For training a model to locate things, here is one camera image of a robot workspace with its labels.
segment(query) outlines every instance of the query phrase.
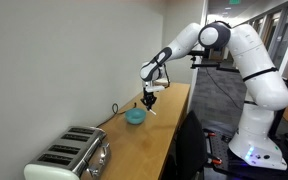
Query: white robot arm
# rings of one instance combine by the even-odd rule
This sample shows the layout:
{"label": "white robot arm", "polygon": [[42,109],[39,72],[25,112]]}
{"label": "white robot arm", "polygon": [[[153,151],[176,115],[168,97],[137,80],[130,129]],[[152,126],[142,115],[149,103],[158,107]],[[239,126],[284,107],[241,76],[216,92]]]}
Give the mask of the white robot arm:
{"label": "white robot arm", "polygon": [[205,48],[227,46],[248,89],[239,127],[229,143],[231,151],[251,166],[285,170],[287,165],[278,146],[267,134],[273,123],[274,111],[288,105],[288,89],[272,63],[262,40],[250,25],[229,28],[222,22],[201,27],[191,23],[141,68],[144,97],[142,102],[151,110],[156,98],[154,86],[167,61],[187,55],[200,43]]}

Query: toaster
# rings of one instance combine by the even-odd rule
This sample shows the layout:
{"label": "toaster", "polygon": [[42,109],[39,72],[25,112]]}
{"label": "toaster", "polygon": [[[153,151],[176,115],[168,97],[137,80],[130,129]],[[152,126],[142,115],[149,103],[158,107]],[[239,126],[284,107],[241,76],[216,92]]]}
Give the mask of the toaster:
{"label": "toaster", "polygon": [[111,156],[106,133],[69,127],[24,168],[26,180],[99,179]]}

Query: black cable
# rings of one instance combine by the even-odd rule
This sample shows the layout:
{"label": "black cable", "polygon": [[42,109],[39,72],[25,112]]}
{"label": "black cable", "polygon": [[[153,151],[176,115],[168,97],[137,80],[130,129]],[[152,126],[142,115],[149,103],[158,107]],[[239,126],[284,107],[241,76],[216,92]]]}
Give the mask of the black cable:
{"label": "black cable", "polygon": [[98,128],[98,127],[100,127],[100,126],[102,126],[103,124],[105,124],[105,123],[107,123],[108,121],[110,121],[115,115],[120,115],[120,114],[124,114],[126,111],[128,111],[128,110],[126,110],[126,111],[123,111],[123,112],[120,112],[120,113],[117,113],[118,112],[118,105],[116,104],[116,103],[114,103],[113,105],[112,105],[112,111],[113,111],[113,115],[111,116],[111,117],[109,117],[108,119],[106,119],[104,122],[102,122],[101,124],[99,124],[99,125],[97,125],[96,127]]}
{"label": "black cable", "polygon": [[215,84],[215,86],[217,86],[227,97],[229,97],[231,99],[231,101],[233,102],[233,104],[240,110],[243,110],[242,108],[240,108],[235,101],[232,99],[232,97],[226,93],[219,85],[217,85],[217,83],[214,81],[214,79],[212,78],[212,76],[210,75],[210,73],[208,72],[207,68],[206,68],[206,73],[208,74],[208,76],[212,79],[213,83]]}
{"label": "black cable", "polygon": [[227,28],[229,28],[229,29],[231,29],[232,27],[228,24],[228,23],[226,23],[226,22],[224,22],[224,21],[215,21],[216,23],[217,22],[220,22],[220,23],[222,23],[222,24],[224,24]]}
{"label": "black cable", "polygon": [[196,47],[197,45],[199,45],[199,44],[200,44],[200,43],[196,43],[196,44],[194,44],[193,48],[195,48],[195,47]]}
{"label": "black cable", "polygon": [[164,69],[165,69],[165,75],[166,75],[166,78],[167,78],[167,86],[165,88],[168,88],[168,87],[170,87],[171,82],[170,82],[170,78],[168,77],[168,74],[167,74],[166,64],[165,63],[164,63]]}

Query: chair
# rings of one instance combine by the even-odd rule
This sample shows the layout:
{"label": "chair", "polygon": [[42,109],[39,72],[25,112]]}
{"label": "chair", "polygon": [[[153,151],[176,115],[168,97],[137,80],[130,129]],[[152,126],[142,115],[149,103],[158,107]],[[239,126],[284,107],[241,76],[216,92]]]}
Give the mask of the chair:
{"label": "chair", "polygon": [[188,113],[180,127],[175,146],[176,165],[169,156],[161,179],[191,180],[202,172],[208,160],[205,134],[194,111]]}

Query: teal bowl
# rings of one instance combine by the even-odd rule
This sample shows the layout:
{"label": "teal bowl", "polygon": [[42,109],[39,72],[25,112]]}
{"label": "teal bowl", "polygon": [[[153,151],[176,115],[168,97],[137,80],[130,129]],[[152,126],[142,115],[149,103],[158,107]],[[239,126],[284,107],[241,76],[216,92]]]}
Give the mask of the teal bowl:
{"label": "teal bowl", "polygon": [[131,124],[141,124],[146,117],[146,111],[140,108],[133,108],[125,112],[125,119]]}

